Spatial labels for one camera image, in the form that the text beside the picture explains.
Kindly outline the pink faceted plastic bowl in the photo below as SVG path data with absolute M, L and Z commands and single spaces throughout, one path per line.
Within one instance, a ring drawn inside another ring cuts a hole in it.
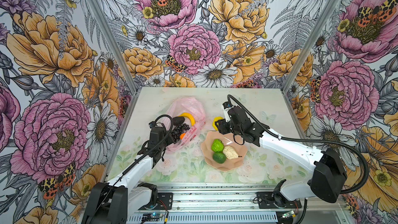
M 239 136 L 210 131 L 201 144 L 201 150 L 208 165 L 226 172 L 243 165 L 248 148 L 242 143 Z

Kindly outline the beige fake garlic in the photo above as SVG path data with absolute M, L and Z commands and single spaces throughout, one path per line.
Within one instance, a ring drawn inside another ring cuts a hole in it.
M 239 154 L 232 146 L 225 146 L 222 152 L 228 160 L 239 158 Z

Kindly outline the yellow fake lemon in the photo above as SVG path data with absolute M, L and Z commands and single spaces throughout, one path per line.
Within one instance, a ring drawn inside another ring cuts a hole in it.
M 222 119 L 223 119 L 223 117 L 216 117 L 216 118 L 214 118 L 214 120 L 213 120 L 213 122 L 212 122 L 212 127 L 213 127 L 216 131 L 218 131 L 217 121 L 222 120 Z

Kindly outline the green fake lime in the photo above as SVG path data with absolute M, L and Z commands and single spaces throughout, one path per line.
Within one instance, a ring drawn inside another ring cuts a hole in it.
M 213 152 L 222 152 L 224 149 L 224 144 L 220 139 L 214 139 L 212 145 L 211 145 L 211 150 Z

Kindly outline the dark green fake avocado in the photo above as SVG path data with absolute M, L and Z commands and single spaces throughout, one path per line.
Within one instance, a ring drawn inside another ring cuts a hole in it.
M 218 164 L 223 164 L 226 162 L 227 157 L 223 152 L 215 152 L 213 153 L 212 156 L 214 162 L 218 163 Z

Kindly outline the yellow fake banana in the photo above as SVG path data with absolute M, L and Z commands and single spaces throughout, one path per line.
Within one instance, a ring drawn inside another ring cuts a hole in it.
M 179 117 L 188 118 L 190 120 L 191 126 L 193 127 L 196 123 L 196 120 L 190 113 L 182 113 Z

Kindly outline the pink plastic bag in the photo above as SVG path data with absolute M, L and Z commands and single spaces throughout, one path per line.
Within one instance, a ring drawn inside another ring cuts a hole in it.
M 190 126 L 190 130 L 186 133 L 184 138 L 176 144 L 171 144 L 166 148 L 166 153 L 175 153 L 182 148 L 186 148 L 194 138 L 199 137 L 199 134 L 206 122 L 206 114 L 203 104 L 195 97 L 180 97 L 172 100 L 171 105 L 167 108 L 165 114 L 172 118 L 181 115 L 182 113 L 190 113 L 196 120 L 192 127 L 190 120 L 185 118 L 186 124 Z

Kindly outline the orange fake fruit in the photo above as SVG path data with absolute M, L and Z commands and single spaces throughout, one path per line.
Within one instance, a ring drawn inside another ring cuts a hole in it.
M 182 133 L 179 138 L 182 140 L 185 135 L 186 135 L 185 133 Z

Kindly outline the dark brown fake avocado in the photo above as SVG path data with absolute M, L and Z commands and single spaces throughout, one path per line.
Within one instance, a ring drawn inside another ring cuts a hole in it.
M 173 125 L 174 126 L 179 126 L 185 122 L 185 117 L 183 116 L 177 116 L 173 118 Z

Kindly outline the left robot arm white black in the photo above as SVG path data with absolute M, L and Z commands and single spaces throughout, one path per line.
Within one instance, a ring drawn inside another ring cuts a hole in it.
M 156 202 L 157 187 L 139 181 L 163 159 L 166 147 L 173 144 L 173 124 L 155 120 L 149 126 L 149 140 L 142 145 L 132 164 L 113 179 L 92 188 L 83 224 L 125 224 L 128 214 Z

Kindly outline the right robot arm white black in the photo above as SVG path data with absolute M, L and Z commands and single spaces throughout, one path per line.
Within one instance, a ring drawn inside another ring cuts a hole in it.
M 337 152 L 322 151 L 301 141 L 288 141 L 273 129 L 251 121 L 242 107 L 225 102 L 222 109 L 224 118 L 216 121 L 221 134 L 240 136 L 244 142 L 274 151 L 308 172 L 300 181 L 289 183 L 284 178 L 277 184 L 271 196 L 277 206 L 283 207 L 300 198 L 317 197 L 328 203 L 337 201 L 347 179 Z

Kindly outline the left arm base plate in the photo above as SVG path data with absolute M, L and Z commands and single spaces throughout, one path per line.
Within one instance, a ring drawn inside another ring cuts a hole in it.
M 173 193 L 158 193 L 158 198 L 155 203 L 148 203 L 147 205 L 140 208 L 140 211 L 152 211 L 152 210 L 161 210 L 165 209 L 171 210 L 173 206 Z

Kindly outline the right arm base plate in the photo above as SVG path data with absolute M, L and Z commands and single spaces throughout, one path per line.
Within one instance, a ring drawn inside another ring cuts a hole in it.
M 260 209 L 302 208 L 302 204 L 299 199 L 288 201 L 282 195 L 274 195 L 272 192 L 268 191 L 257 192 L 254 202 L 258 204 Z

